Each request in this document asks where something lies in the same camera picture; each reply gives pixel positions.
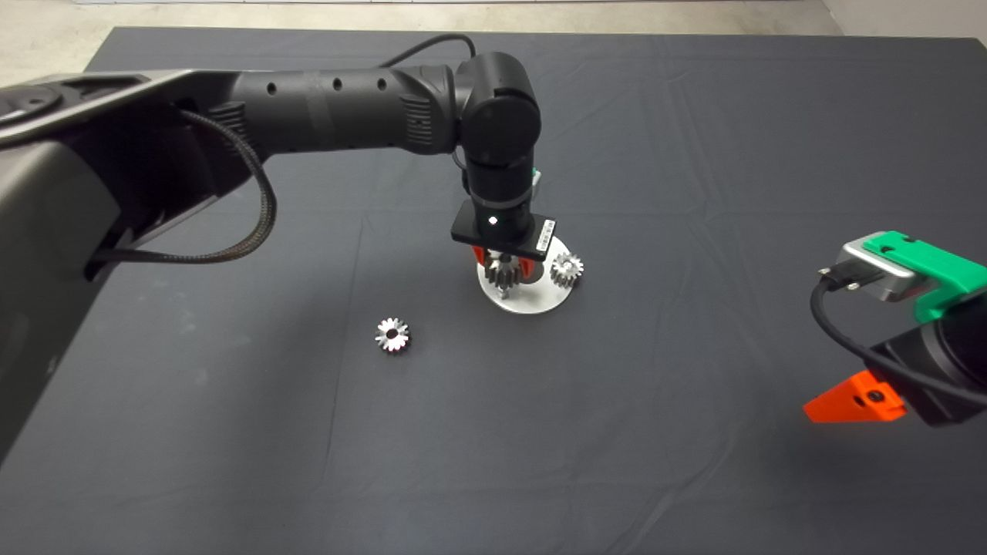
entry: small gear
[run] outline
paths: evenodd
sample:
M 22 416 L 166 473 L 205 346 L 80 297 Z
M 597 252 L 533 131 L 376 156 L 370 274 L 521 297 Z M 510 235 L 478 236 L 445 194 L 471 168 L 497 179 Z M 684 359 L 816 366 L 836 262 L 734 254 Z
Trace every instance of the small gear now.
M 573 253 L 562 253 L 552 261 L 549 274 L 552 281 L 559 287 L 572 287 L 577 279 L 582 276 L 584 266 L 582 260 Z
M 521 262 L 517 257 L 490 253 L 484 264 L 484 276 L 498 289 L 508 289 L 521 282 Z
M 377 325 L 377 335 L 374 337 L 377 346 L 388 355 L 396 355 L 408 348 L 412 340 L 408 324 L 398 318 L 381 320 Z

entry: label sticker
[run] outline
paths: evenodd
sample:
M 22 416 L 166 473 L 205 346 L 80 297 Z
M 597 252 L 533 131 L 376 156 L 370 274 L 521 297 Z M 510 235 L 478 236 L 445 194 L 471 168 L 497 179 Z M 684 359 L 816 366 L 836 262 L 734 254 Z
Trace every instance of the label sticker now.
M 542 234 L 538 236 L 538 245 L 535 246 L 536 250 L 543 253 L 549 250 L 549 244 L 552 243 L 553 231 L 555 231 L 555 220 L 545 220 L 545 224 L 542 225 Z

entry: black table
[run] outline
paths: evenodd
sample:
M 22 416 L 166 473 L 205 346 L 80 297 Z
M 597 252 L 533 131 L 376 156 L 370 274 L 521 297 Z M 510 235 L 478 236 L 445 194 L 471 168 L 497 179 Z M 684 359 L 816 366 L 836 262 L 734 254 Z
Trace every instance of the black table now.
M 90 69 L 362 67 L 421 38 L 118 29 Z M 983 552 L 987 419 L 800 409 L 861 369 L 807 310 L 844 242 L 900 229 L 987 261 L 983 46 L 476 40 L 531 74 L 536 204 L 579 290 L 495 308 L 448 238 L 446 157 L 275 158 L 254 256 L 111 277 L 0 470 L 0 552 Z M 225 246 L 257 205 L 247 185 L 153 247 Z M 831 304 L 863 341 L 912 325 Z M 391 315 L 404 357 L 372 342 Z

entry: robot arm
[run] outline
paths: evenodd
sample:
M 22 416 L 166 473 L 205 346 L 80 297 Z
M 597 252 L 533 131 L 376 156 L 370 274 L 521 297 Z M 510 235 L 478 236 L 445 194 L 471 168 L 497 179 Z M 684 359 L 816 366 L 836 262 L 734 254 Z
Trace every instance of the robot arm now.
M 237 140 L 191 125 L 188 114 Z M 152 71 L 0 89 L 0 460 L 107 260 L 126 260 L 105 254 L 130 252 L 242 185 L 254 171 L 245 160 L 462 146 L 469 198 L 453 239 L 544 261 L 555 222 L 530 211 L 540 130 L 524 68 L 498 52 L 456 70 Z
M 892 421 L 905 401 L 930 426 L 960 424 L 987 408 L 987 268 L 896 231 L 843 246 L 820 271 L 810 308 L 822 330 L 867 370 L 804 407 L 814 422 Z M 919 325 L 872 347 L 826 316 L 822 296 L 841 289 L 879 300 L 914 299 Z

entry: circular metal base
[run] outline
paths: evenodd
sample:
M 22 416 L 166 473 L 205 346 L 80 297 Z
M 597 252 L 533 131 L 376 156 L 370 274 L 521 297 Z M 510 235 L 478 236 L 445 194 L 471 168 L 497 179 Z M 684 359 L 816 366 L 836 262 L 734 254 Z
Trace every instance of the circular metal base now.
M 553 237 L 544 264 L 551 264 L 558 255 L 568 251 L 565 243 L 558 237 Z M 487 281 L 487 277 L 484 276 L 484 267 L 479 264 L 477 264 L 477 278 L 480 280 L 480 289 L 493 301 L 493 304 L 515 314 L 548 312 L 562 304 L 572 293 L 571 287 L 559 287 L 552 283 L 549 272 L 543 272 L 542 276 L 534 283 L 520 283 L 508 289 L 507 298 L 500 298 L 500 290 Z

